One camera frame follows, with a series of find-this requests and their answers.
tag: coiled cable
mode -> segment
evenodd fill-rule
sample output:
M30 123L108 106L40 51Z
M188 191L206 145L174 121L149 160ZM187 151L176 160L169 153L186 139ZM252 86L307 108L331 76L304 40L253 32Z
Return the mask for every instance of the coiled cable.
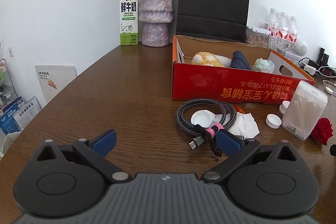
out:
M221 120L219 121L219 123L221 125L223 125L223 123L225 121L226 114L227 114L226 110L228 110L228 112L230 113L230 120L225 125L223 125L223 129L228 130L236 120L237 111L229 103L221 102L221 101L218 101L218 100L215 100L215 99L208 99L208 98L199 98L199 99L192 99L192 100L186 101L185 103L183 103L177 109L176 121L177 121L177 124L179 125L179 127L184 132L187 132L188 134L195 137L193 139L193 142L191 142L189 144L191 149L194 149L195 147L199 147L202 143L204 143L206 141L206 138L204 136L202 136L202 132L201 132L201 130L199 130L199 128L202 128L202 127L199 126L199 125L193 125L191 122L189 122L184 117L184 112L191 107L206 105L206 104L217 105L217 106L220 107L220 109L222 111L222 114L223 114Z

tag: vase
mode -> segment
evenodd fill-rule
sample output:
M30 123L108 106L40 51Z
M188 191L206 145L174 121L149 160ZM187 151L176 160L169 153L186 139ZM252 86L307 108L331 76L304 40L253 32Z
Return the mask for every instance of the vase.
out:
M167 46L169 44L168 24L174 21L174 0L140 0L139 20L144 23L143 45Z

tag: gray ribbed panel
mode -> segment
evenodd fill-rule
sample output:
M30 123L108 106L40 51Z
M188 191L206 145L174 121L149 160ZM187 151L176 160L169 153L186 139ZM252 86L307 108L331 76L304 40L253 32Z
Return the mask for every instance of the gray ribbed panel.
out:
M268 220L246 213L226 197L219 185L194 174L138 174L110 187L92 209L64 219L23 215L16 224L318 224L310 216Z

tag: dark brown tabletop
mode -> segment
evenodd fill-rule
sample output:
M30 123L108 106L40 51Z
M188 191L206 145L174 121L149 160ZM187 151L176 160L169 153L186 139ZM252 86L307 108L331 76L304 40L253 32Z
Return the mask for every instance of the dark brown tabletop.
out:
M147 173L196 173L217 165L226 157L214 156L208 145L192 151L190 136L176 124L182 101L171 99L172 47L117 47L63 89L26 127L0 161L0 224L20 216L12 188L20 171L45 139L69 144L78 138L92 139L108 128L118 133L116 147L107 159L135 175ZM336 124L336 97L328 95L324 117ZM336 157L329 147L313 140L300 141L283 128L271 129L267 114L281 114L278 106L245 102L260 130L262 144L287 139L298 149L320 183L320 198L313 216L322 224L336 222Z

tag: plush toy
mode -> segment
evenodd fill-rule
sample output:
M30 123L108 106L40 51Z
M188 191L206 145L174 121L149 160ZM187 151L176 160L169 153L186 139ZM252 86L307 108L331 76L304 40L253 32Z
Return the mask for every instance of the plush toy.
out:
M210 52L199 52L191 62L194 65L212 66L212 67L229 67L231 59L215 55Z

